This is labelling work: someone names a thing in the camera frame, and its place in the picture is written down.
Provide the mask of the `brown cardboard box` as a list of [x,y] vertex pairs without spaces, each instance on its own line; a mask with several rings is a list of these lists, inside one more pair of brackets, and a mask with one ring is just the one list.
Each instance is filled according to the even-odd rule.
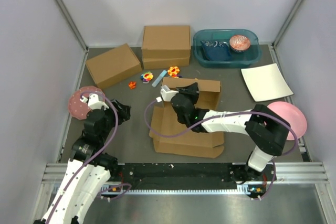
[[[197,82],[199,99],[197,108],[216,110],[221,98],[221,83],[217,80],[195,80],[186,78],[163,78],[162,85],[167,85],[171,90],[186,87]],[[155,106],[151,116],[149,136],[153,138],[154,149],[157,153],[168,153],[204,158],[216,158],[224,150],[224,133],[196,133],[188,131],[178,137],[164,138],[156,135],[175,135],[187,129],[177,120],[177,115],[168,102],[163,106]]]

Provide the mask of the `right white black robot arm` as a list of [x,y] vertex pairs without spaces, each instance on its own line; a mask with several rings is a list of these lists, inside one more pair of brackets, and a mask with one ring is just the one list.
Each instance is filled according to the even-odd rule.
[[228,132],[249,136],[255,143],[245,165],[245,175],[256,180],[264,174],[267,164],[283,155],[288,134],[297,137],[289,122],[262,104],[241,112],[218,112],[197,108],[198,84],[171,90],[161,87],[161,96],[169,102],[179,123],[196,133]]

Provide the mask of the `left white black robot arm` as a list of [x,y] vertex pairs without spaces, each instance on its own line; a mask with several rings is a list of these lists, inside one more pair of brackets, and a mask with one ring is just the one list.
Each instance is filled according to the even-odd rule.
[[47,212],[35,223],[83,223],[87,211],[108,180],[119,174],[117,158],[103,148],[117,127],[130,119],[131,108],[115,99],[105,100],[91,93],[71,98],[68,109],[83,120],[81,136],[71,148],[60,188]]

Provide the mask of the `bottom stacked cardboard box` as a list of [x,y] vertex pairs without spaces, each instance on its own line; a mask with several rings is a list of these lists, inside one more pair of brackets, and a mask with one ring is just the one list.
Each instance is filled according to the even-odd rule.
[[169,67],[185,67],[190,64],[190,57],[185,58],[167,58],[156,59],[148,58],[143,59],[144,69],[168,69]]

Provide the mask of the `stacked cardboard box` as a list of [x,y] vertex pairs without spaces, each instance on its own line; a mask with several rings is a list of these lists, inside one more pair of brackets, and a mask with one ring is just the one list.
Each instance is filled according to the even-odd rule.
[[190,57],[185,58],[167,58],[156,59],[148,58],[143,59],[144,69],[168,69],[169,67],[185,67],[190,64]]
[[191,55],[189,25],[145,26],[142,41],[144,59],[188,58]]

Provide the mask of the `small folded cardboard box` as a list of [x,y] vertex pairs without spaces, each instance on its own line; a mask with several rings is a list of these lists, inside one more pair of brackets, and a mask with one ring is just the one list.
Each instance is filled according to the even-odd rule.
[[139,59],[128,44],[88,59],[86,66],[99,89],[108,88],[142,71]]

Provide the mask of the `top stacked cardboard box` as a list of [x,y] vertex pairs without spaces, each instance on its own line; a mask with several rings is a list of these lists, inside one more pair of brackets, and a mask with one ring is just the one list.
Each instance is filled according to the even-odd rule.
[[144,59],[188,58],[191,55],[189,25],[145,26],[142,41]]

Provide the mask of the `pink dotted plate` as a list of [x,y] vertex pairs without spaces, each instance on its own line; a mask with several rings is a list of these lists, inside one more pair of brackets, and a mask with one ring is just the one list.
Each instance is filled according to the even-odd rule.
[[92,91],[98,91],[103,94],[102,90],[95,86],[85,86],[73,93],[69,99],[68,110],[70,115],[78,120],[86,119],[87,114],[91,111],[86,103],[80,101],[81,93],[84,91],[89,91],[89,93],[84,94],[84,97],[86,98],[89,98],[89,95]]

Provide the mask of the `orange yellow flower plush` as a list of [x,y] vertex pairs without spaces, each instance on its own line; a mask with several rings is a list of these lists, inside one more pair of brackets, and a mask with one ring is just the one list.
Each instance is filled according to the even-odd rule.
[[169,67],[169,69],[167,70],[167,74],[172,78],[178,78],[179,73],[180,69],[178,66]]

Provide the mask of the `blue highlighter pen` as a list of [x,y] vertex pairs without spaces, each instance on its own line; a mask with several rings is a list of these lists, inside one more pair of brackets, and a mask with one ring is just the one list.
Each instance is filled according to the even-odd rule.
[[167,71],[163,70],[158,77],[153,81],[152,83],[152,87],[157,87],[159,85],[159,83],[162,81],[162,79],[166,76]]

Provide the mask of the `rainbow flower plush dark petals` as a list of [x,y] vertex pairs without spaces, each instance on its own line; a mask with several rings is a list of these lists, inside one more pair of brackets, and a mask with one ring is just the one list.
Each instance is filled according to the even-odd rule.
[[152,72],[148,71],[148,72],[144,72],[141,74],[140,79],[143,83],[149,83],[152,81],[154,75]]

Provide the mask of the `red glitter leaf charm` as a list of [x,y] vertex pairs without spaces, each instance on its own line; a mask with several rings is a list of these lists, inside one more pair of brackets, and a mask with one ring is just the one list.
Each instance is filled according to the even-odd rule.
[[131,81],[131,82],[128,84],[128,86],[129,86],[130,89],[135,89],[135,88],[137,87],[135,81]]

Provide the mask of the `dark blue patterned bowl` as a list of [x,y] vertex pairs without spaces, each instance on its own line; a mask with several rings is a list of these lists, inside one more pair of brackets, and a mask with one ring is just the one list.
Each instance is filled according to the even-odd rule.
[[201,40],[205,58],[210,61],[226,61],[232,58],[229,46],[224,41]]

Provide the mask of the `teal plastic bin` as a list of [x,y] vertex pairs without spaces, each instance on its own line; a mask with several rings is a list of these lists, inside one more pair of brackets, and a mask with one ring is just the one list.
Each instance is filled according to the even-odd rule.
[[[234,36],[247,38],[246,49],[233,46]],[[248,68],[261,59],[257,35],[246,29],[203,29],[195,33],[193,55],[205,68]]]

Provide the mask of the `red white patterned bowl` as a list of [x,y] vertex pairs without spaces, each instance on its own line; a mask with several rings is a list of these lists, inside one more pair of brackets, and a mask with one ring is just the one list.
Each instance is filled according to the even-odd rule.
[[234,35],[229,40],[231,49],[235,52],[244,52],[249,49],[251,42],[243,35]]

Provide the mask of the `white square plate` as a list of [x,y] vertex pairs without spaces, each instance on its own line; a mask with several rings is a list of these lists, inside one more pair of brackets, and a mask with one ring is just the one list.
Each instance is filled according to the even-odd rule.
[[246,87],[255,102],[294,95],[276,63],[241,70]]

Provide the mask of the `plain pink plate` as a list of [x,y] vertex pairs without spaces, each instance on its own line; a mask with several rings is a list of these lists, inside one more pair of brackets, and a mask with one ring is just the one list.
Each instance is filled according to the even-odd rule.
[[290,124],[297,138],[304,136],[307,130],[307,120],[304,114],[296,106],[288,102],[277,101],[269,104],[267,108],[286,120]]

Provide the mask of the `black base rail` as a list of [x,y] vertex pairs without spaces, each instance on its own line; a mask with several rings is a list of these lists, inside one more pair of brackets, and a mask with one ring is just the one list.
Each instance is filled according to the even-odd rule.
[[244,164],[233,163],[125,163],[110,178],[129,183],[132,190],[234,189],[246,182]]

